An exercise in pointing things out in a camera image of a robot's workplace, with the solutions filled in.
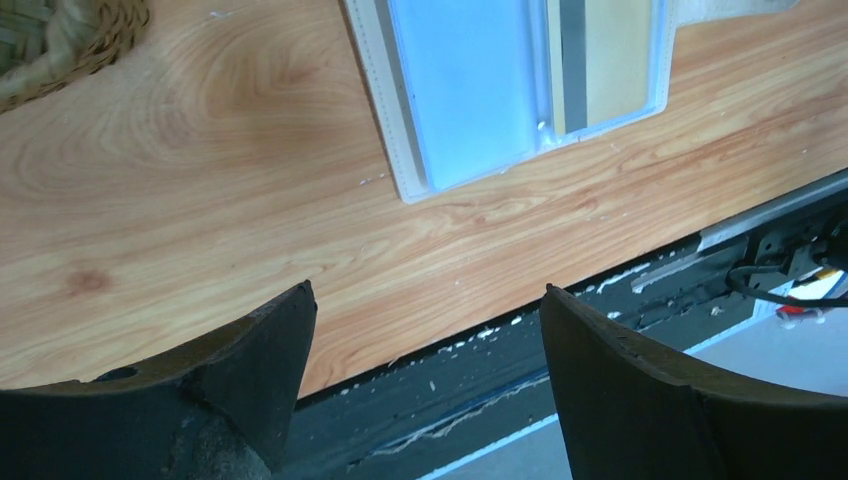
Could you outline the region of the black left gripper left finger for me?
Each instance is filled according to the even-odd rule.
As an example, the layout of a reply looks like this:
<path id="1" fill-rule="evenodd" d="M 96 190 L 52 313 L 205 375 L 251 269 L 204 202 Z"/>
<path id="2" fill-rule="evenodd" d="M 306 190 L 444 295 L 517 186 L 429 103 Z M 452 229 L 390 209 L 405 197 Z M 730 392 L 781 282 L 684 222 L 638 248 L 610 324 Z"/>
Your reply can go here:
<path id="1" fill-rule="evenodd" d="M 5 479 L 268 479 L 280 472 L 317 305 L 255 311 L 89 382 L 1 394 Z"/>

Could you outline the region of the beige leather card holder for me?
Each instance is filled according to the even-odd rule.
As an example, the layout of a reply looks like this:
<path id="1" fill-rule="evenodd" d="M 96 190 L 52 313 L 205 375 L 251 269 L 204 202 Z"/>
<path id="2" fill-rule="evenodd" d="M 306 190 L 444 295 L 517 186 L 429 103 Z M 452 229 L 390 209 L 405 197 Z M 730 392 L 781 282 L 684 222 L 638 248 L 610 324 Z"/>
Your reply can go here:
<path id="1" fill-rule="evenodd" d="M 693 24 L 781 13 L 788 1 L 653 1 L 648 106 L 554 132 L 547 1 L 349 1 L 345 5 L 392 175 L 413 204 L 662 112 L 675 35 Z"/>

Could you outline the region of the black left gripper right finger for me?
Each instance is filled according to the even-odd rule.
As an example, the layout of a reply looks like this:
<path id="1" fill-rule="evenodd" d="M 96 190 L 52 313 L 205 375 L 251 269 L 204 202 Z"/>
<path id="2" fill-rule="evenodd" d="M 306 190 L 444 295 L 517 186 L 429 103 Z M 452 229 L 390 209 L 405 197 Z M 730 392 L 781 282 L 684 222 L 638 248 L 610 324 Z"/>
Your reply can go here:
<path id="1" fill-rule="evenodd" d="M 843 479 L 847 401 L 693 358 L 549 285 L 540 325 L 576 479 Z"/>

